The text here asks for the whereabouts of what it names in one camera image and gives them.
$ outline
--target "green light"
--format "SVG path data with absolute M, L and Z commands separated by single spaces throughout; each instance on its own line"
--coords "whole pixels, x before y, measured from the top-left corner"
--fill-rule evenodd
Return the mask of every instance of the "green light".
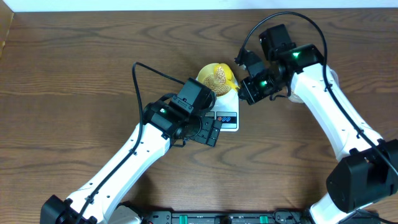
M 298 58 L 299 57 L 300 52 L 294 52 L 293 53 L 293 57 Z
M 260 82 L 260 86 L 265 86 L 266 84 L 267 84 L 267 81 Z

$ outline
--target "white backdrop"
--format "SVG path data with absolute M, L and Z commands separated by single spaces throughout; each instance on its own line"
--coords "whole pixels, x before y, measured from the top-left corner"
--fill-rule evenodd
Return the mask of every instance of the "white backdrop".
M 4 2 L 14 12 L 398 7 L 398 0 L 4 0 Z

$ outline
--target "brown tabletop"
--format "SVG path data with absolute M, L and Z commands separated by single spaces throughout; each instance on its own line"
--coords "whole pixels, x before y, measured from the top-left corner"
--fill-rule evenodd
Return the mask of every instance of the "brown tabletop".
M 131 65 L 181 80 L 233 62 L 247 33 L 278 10 L 17 13 L 0 60 L 0 222 L 38 223 L 119 150 L 138 123 Z M 328 64 L 359 114 L 386 140 L 398 137 L 398 9 L 297 10 L 328 41 Z M 320 38 L 306 21 L 278 17 L 298 45 Z M 144 105 L 181 85 L 142 68 Z M 143 207 L 225 211 L 306 208 L 337 165 L 307 107 L 286 99 L 240 102 L 240 129 L 215 148 L 188 142 L 151 166 L 124 198 Z M 370 207 L 398 221 L 398 196 Z

